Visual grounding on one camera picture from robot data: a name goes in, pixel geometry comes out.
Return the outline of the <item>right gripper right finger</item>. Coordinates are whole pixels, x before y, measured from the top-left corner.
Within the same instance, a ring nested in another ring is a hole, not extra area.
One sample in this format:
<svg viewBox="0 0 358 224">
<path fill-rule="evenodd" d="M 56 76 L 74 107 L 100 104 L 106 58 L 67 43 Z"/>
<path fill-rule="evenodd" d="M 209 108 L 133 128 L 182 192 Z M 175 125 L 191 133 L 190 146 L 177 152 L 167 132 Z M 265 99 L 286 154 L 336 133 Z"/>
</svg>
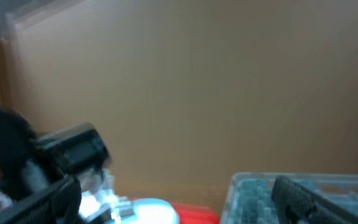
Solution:
<svg viewBox="0 0 358 224">
<path fill-rule="evenodd" d="M 284 224 L 358 224 L 358 213 L 283 175 L 273 183 L 272 202 L 278 222 Z"/>
</svg>

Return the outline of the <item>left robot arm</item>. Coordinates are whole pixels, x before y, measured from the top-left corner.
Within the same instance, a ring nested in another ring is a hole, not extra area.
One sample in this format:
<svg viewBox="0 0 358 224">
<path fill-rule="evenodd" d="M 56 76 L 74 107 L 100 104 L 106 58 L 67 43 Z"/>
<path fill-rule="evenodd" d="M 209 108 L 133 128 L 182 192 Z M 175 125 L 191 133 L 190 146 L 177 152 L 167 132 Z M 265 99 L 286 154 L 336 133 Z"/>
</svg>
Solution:
<svg viewBox="0 0 358 224">
<path fill-rule="evenodd" d="M 90 123 L 38 134 L 18 112 L 0 106 L 0 191 L 22 200 L 67 175 L 100 173 L 108 149 Z"/>
</svg>

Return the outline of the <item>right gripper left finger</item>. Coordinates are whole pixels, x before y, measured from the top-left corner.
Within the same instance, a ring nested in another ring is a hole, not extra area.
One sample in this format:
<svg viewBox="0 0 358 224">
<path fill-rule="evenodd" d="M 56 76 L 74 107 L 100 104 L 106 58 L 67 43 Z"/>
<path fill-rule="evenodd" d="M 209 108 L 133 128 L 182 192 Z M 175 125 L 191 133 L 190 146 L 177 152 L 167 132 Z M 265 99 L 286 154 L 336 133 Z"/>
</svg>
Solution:
<svg viewBox="0 0 358 224">
<path fill-rule="evenodd" d="M 81 223 L 80 181 L 69 176 L 0 212 L 0 224 Z"/>
</svg>

